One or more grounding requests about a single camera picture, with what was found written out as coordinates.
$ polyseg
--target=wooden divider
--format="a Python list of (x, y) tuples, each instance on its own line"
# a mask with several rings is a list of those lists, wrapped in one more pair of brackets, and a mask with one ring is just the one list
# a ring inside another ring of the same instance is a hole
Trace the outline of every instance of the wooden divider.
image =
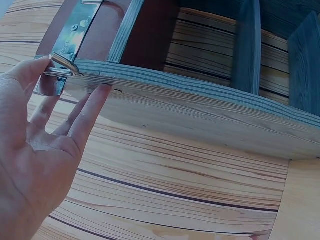
[(290, 106), (320, 116), (320, 24), (315, 12), (288, 39)]
[(235, 31), (231, 87), (259, 94), (261, 74), (261, 15), (259, 0), (245, 0)]

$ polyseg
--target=wooden board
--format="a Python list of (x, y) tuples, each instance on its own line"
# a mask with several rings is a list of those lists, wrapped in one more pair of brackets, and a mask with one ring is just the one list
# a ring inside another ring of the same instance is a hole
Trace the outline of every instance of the wooden board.
[[(164, 71), (230, 86), (236, 21), (181, 8)], [(262, 31), (259, 95), (289, 104), (287, 41)]]
[(231, 87), (258, 95), (261, 74), (261, 14), (259, 0), (245, 0), (235, 31)]
[[(259, 0), (262, 28), (287, 39), (311, 11), (320, 13), (318, 0)], [(244, 0), (180, 0), (181, 6), (237, 19)]]
[(309, 14), (288, 40), (290, 106), (320, 116), (320, 23)]
[(320, 162), (292, 161), (270, 240), (319, 239)]
[(115, 122), (287, 160), (320, 154), (320, 118), (312, 114), (183, 76), (81, 59), (75, 63), (83, 73), (95, 73), (95, 80), (70, 78), (67, 84), (74, 90), (65, 91), (80, 99), (97, 84), (113, 85), (122, 94), (115, 94), (101, 114)]

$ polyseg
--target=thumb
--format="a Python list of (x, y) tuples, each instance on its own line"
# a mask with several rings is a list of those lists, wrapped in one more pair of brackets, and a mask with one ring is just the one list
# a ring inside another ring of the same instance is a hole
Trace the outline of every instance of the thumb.
[(37, 83), (50, 62), (49, 56), (44, 56), (37, 60), (22, 61), (13, 69), (6, 72), (3, 77), (17, 80), (22, 89), (26, 90), (30, 84)]

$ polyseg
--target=finger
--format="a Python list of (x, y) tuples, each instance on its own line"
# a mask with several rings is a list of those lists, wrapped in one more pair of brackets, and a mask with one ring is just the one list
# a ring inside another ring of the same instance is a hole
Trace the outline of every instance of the finger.
[(30, 123), (39, 129), (45, 129), (60, 96), (47, 96), (34, 111)]
[(88, 99), (90, 97), (90, 94), (85, 95), (84, 98), (82, 98), (74, 107), (71, 114), (69, 115), (68, 119), (59, 126), (54, 132), (54, 135), (57, 136), (67, 136), (71, 126), (74, 124), (76, 118), (81, 113), (82, 109), (84, 108), (85, 104), (87, 103)]
[[(55, 64), (54, 62), (51, 60), (47, 66), (47, 69), (48, 68), (55, 68)], [(36, 86), (37, 86), (37, 83), (39, 85), (41, 84), (46, 84), (47, 85), (47, 88), (46, 89), (49, 89), (51, 90), (52, 94), (43, 94), (42, 92), (39, 92), (40, 94), (42, 95), (45, 95), (45, 96), (56, 96), (56, 94), (53, 94), (53, 91), (55, 89), (55, 84), (57, 82), (57, 78), (54, 77), (54, 76), (47, 76), (45, 74), (42, 74), (40, 77), (39, 77), (39, 81), (34, 81), (32, 84), (29, 84), (29, 86), (26, 87), (26, 89), (24, 90), (24, 94), (26, 96), (26, 101), (27, 103), (30, 101), (30, 98), (32, 96), (32, 94), (34, 93), (34, 91), (39, 91), (39, 88), (38, 89), (35, 89)]]
[(40, 76), (44, 73), (50, 63), (48, 56), (37, 60), (22, 61), (3, 76), (17, 80), (22, 89), (35, 88)]
[(70, 128), (68, 136), (73, 139), (81, 154), (84, 153), (89, 135), (106, 103), (111, 87), (101, 85), (90, 95), (79, 116)]

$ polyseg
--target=dark wooden strip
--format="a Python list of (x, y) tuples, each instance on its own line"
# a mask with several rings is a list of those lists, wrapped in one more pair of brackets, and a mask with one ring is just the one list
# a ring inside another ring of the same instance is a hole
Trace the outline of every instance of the dark wooden strip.
[(231, 87), (259, 95), (262, 33), (259, 0), (245, 0), (236, 24)]
[(290, 106), (320, 116), (320, 25), (315, 12), (288, 39)]
[(153, 189), (153, 188), (149, 188), (149, 187), (145, 187), (145, 186), (140, 186), (134, 183), (130, 183), (130, 182), (125, 182), (125, 181), (121, 181), (118, 179), (113, 179), (111, 177), (107, 177), (107, 176), (103, 176), (91, 171), (87, 171), (81, 168), (78, 168), (78, 171), (81, 173), (85, 173), (97, 178), (101, 178), (113, 183), (117, 183), (117, 184), (121, 184), (121, 185), (125, 185), (131, 188), (135, 188), (135, 189), (140, 189), (140, 190), (144, 190), (144, 191), (148, 191), (151, 193), (156, 193), (156, 194), (161, 194), (164, 196), (168, 196), (168, 197), (173, 197), (173, 198), (178, 198), (178, 199), (184, 199), (184, 200), (189, 200), (189, 201), (194, 201), (197, 203), (204, 203), (204, 204), (210, 204), (210, 205), (216, 205), (216, 206), (223, 206), (223, 207), (229, 207), (229, 208), (237, 208), (237, 209), (247, 209), (247, 210), (255, 210), (255, 211), (264, 211), (264, 212), (272, 212), (272, 213), (277, 213), (278, 210), (276, 209), (265, 209), (265, 208), (259, 208), (259, 207), (249, 207), (249, 206), (240, 206), (240, 205), (235, 205), (235, 204), (227, 204), (227, 203), (221, 203), (221, 202), (216, 202), (216, 201), (209, 201), (209, 200), (205, 200), (205, 199), (199, 199), (196, 197), (190, 197), (190, 196), (184, 196), (184, 195), (180, 195), (180, 194), (175, 194), (175, 193), (171, 193), (171, 192), (166, 192), (166, 191), (162, 191), (162, 190), (157, 190), (157, 189)]
[(87, 233), (87, 234), (92, 234), (92, 235), (97, 236), (97, 237), (100, 237), (100, 238), (102, 238), (102, 239), (107, 239), (107, 240), (120, 240), (120, 239), (111, 238), (111, 237), (104, 236), (104, 235), (101, 235), (101, 234), (96, 233), (96, 232), (93, 232), (93, 231), (89, 231), (89, 230), (83, 229), (82, 227), (75, 226), (75, 225), (73, 225), (73, 224), (71, 224), (71, 223), (68, 223), (68, 222), (66, 222), (66, 221), (63, 221), (63, 220), (61, 220), (61, 219), (59, 219), (59, 218), (57, 218), (57, 217), (51, 216), (51, 215), (49, 215), (48, 217), (51, 218), (51, 219), (53, 219), (53, 220), (56, 220), (56, 221), (58, 221), (58, 222), (60, 222), (60, 223), (62, 223), (62, 224), (65, 224), (65, 225), (67, 225), (67, 226), (69, 226), (69, 227), (71, 227), (71, 228), (78, 229), (78, 230), (83, 231), (83, 232), (85, 232), (85, 233)]

